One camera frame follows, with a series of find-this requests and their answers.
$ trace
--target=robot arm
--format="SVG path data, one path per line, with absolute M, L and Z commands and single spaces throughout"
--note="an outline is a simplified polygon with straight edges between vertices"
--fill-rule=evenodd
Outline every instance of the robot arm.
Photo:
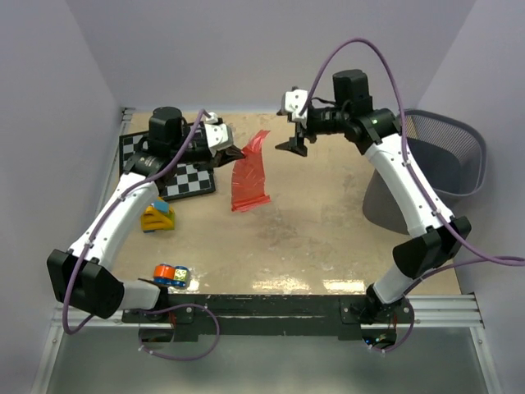
M 215 114 L 209 114 L 201 125 L 202 136 L 194 138 L 183 153 L 181 163 L 202 167 L 221 167 L 244 158 L 233 145 L 230 127 Z M 67 252 L 54 250 L 48 257 L 48 271 L 55 297 L 63 302 L 67 284 L 77 259 L 86 243 L 90 244 L 82 268 L 75 280 L 71 305 L 101 318 L 112 316 L 117 310 L 151 309 L 166 289 L 146 281 L 119 281 L 112 274 L 115 257 L 124 240 L 144 210 L 157 199 L 166 183 L 175 175 L 176 168 L 156 181 L 133 189 L 124 199 L 121 195 L 132 185 L 162 171 L 180 150 L 189 132 L 182 113 L 177 108 L 157 108 L 149 120 L 149 131 L 128 160 L 115 192 L 93 224 L 75 241 Z M 103 222 L 93 242 L 89 235 L 107 211 L 121 202 Z
M 396 306 L 414 281 L 426 271 L 439 268 L 454 257 L 460 244 L 442 226 L 405 167 L 400 127 L 395 115 L 385 108 L 372 108 L 366 74 L 360 70 L 341 71 L 333 75 L 333 85 L 334 106 L 314 108 L 310 105 L 302 114 L 308 92 L 293 88 L 284 94 L 277 114 L 286 115 L 295 123 L 295 134 L 276 148 L 306 157 L 308 149 L 304 139 L 314 143 L 318 135 L 343 134 L 378 170 L 399 205 L 411 240 L 394 248 L 395 264 L 367 289 L 365 310 L 358 314 L 364 323 L 371 323 L 380 312 Z M 468 220 L 454 217 L 431 188 L 415 160 L 410 160 L 439 212 L 449 218 L 451 226 L 466 238 L 471 230 Z

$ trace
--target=wooden table surface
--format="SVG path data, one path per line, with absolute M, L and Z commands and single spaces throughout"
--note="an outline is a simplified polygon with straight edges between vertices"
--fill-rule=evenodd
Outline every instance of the wooden table surface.
M 188 121 L 194 114 L 185 113 Z M 120 279 L 151 278 L 160 263 L 185 265 L 201 293 L 360 294 L 393 264 L 391 251 L 408 239 L 371 224 L 362 213 L 372 165 L 340 135 L 321 136 L 301 158 L 274 146 L 293 125 L 273 114 L 221 114 L 244 147 L 259 130 L 266 191 L 272 201 L 231 212 L 229 164 L 215 171 L 217 191 L 171 203 L 174 231 L 144 234 L 136 223 L 116 261 Z M 136 113 L 129 133 L 148 129 Z M 428 279 L 414 294 L 454 295 L 453 270 Z

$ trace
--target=black and white checkerboard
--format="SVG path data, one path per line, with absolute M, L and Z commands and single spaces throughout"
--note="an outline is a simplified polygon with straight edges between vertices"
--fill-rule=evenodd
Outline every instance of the black and white checkerboard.
M 127 160 L 135 152 L 135 146 L 139 143 L 147 131 L 141 133 L 122 135 L 119 140 L 119 168 L 120 174 L 124 170 Z M 197 170 L 192 164 L 177 164 L 177 173 L 162 192 L 161 198 L 165 201 L 184 199 L 194 195 L 205 195 L 215 191 L 213 170 Z

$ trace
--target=white wall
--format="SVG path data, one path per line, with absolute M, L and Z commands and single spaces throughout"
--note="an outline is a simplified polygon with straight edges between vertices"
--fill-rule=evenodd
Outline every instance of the white wall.
M 475 0 L 67 1 L 119 102 L 274 111 L 356 35 L 384 51 L 405 105 L 416 105 Z M 395 104 L 363 46 L 336 58 L 319 93 L 331 96 L 331 74 L 349 68 L 371 76 L 378 106 Z
M 48 333 L 46 258 L 94 214 L 118 106 L 63 0 L 0 12 L 0 392 L 28 393 Z
M 471 241 L 525 256 L 525 2 L 477 0 L 419 104 L 477 128 L 489 151 L 484 191 L 468 210 Z M 475 291 L 504 392 L 525 390 L 525 268 L 459 273 Z

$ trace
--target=purple cable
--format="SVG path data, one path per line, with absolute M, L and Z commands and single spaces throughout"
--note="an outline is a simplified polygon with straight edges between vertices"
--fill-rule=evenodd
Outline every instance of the purple cable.
M 176 309 L 180 309 L 180 308 L 197 308 L 197 309 L 201 309 L 201 310 L 203 310 L 204 312 L 206 312 L 207 314 L 209 314 L 211 316 L 211 318 L 213 319 L 213 322 L 215 323 L 216 333 L 215 333 L 215 339 L 213 340 L 213 343 L 209 347 L 209 349 L 206 350 L 205 352 L 201 353 L 200 355 L 191 355 L 189 357 L 179 357 L 179 356 L 176 356 L 176 355 L 164 355 L 163 353 L 158 353 L 155 350 L 151 350 L 148 347 L 146 347 L 146 345 L 142 342 L 142 338 L 140 337 L 140 334 L 139 334 L 139 344 L 140 344 L 139 351 L 144 350 L 147 353 L 149 353 L 150 355 L 154 355 L 156 357 L 160 357 L 160 358 L 165 359 L 165 360 L 171 360 L 171 361 L 195 361 L 195 360 L 200 360 L 203 357 L 206 357 L 207 355 L 209 355 L 213 351 L 213 349 L 215 349 L 215 347 L 217 346 L 217 343 L 219 342 L 219 337 L 221 335 L 221 329 L 219 328 L 219 322 L 217 320 L 217 316 L 215 316 L 207 308 L 204 308 L 202 305 L 197 305 L 197 304 L 180 304 L 180 305 L 172 306 L 170 308 L 161 309 L 161 310 L 142 310 L 142 309 L 140 309 L 139 312 L 142 312 L 143 314 L 165 314 L 167 312 L 171 312 L 172 310 L 176 310 Z
M 194 124 L 190 127 L 188 136 L 182 143 L 179 151 L 175 155 L 175 157 L 168 163 L 168 165 L 160 171 L 158 174 L 155 174 L 153 176 L 150 176 L 149 178 L 146 178 L 142 181 L 139 181 L 135 183 L 134 185 L 128 187 L 126 190 L 124 190 L 121 194 L 121 197 L 126 197 L 132 190 L 136 189 L 139 186 L 142 186 L 146 183 L 156 181 L 157 179 L 165 176 L 174 166 L 177 165 L 180 158 L 182 157 L 182 154 L 187 150 L 189 142 L 194 138 L 195 132 L 197 131 L 197 128 L 199 127 L 199 123 L 201 118 L 205 115 L 206 117 L 209 117 L 208 112 L 206 112 L 205 109 L 201 109 L 199 113 L 197 114 L 197 118 L 195 119 Z M 109 208 L 106 210 L 106 212 L 101 216 L 100 220 L 95 225 L 93 231 L 89 235 L 88 242 L 93 242 L 102 228 L 103 224 L 106 222 L 107 218 L 109 218 L 112 214 L 112 212 L 115 210 L 116 206 L 121 202 L 121 199 L 116 199 L 113 201 L 113 203 L 109 206 Z M 76 328 L 69 327 L 68 323 L 68 313 L 69 313 L 69 304 L 71 301 L 71 294 L 73 293 L 73 287 L 75 285 L 76 277 L 79 274 L 80 266 L 82 265 L 82 262 L 85 259 L 85 256 L 87 255 L 89 250 L 89 244 L 85 245 L 82 251 L 80 252 L 79 258 L 76 260 L 75 266 L 73 267 L 73 271 L 71 272 L 71 276 L 69 279 L 69 282 L 67 283 L 66 288 L 66 295 L 64 296 L 64 302 L 62 306 L 62 327 L 64 329 L 64 332 L 69 335 L 76 334 L 78 331 L 82 329 L 82 327 L 93 317 L 91 314 L 87 318 L 85 318 L 82 323 L 78 325 Z
M 515 262 L 525 262 L 525 259 L 522 257 L 516 257 L 516 256 L 496 256 L 497 259 L 501 259 L 504 261 L 515 261 Z M 404 294 L 407 295 L 410 291 L 412 291 L 417 285 L 419 285 L 421 282 L 423 282 L 425 279 L 436 275 L 437 273 L 442 273 L 443 271 L 446 271 L 447 269 L 451 268 L 457 268 L 457 267 L 463 267 L 465 265 L 471 265 L 471 264 L 477 264 L 477 263 L 484 263 L 487 260 L 485 259 L 473 259 L 469 261 L 463 261 L 462 263 L 452 263 L 449 265 L 445 265 L 444 267 L 439 267 L 437 269 L 434 269 L 432 271 L 428 271 L 424 273 L 421 277 L 419 277 L 410 287 L 405 290 Z
M 326 60 L 321 64 L 321 68 L 319 69 L 319 72 L 317 73 L 317 75 L 315 76 L 315 79 L 313 80 L 313 83 L 312 83 L 312 88 L 310 88 L 309 92 L 308 92 L 308 96 L 306 97 L 306 102 L 304 103 L 303 107 L 301 108 L 301 111 L 299 112 L 299 115 L 303 115 L 304 114 L 304 111 L 307 110 L 308 108 L 308 105 L 310 105 L 310 103 L 312 102 L 312 97 L 315 93 L 315 89 L 317 88 L 317 85 L 319 84 L 319 81 L 321 80 L 321 77 L 322 77 L 322 73 L 325 72 L 325 69 L 326 67 L 328 66 L 328 64 L 330 64 L 331 62 L 331 59 L 344 47 L 346 47 L 347 45 L 350 45 L 351 43 L 363 43 L 363 44 L 366 44 L 368 47 L 370 47 L 371 49 L 373 49 L 373 51 L 377 54 L 377 56 L 381 59 L 381 61 L 383 62 L 383 65 L 385 66 L 385 68 L 388 68 L 388 70 L 386 71 L 387 73 L 389 72 L 390 68 L 386 65 L 386 60 L 385 58 L 383 57 L 382 53 L 379 52 L 379 49 L 376 47 L 376 45 L 372 44 L 372 42 L 368 41 L 367 39 L 363 39 L 361 37 L 356 37 L 354 39 L 349 39 L 348 41 L 344 41 L 339 47 L 337 47 L 336 49 L 334 49 L 334 51 L 328 55 L 328 57 L 326 58 Z

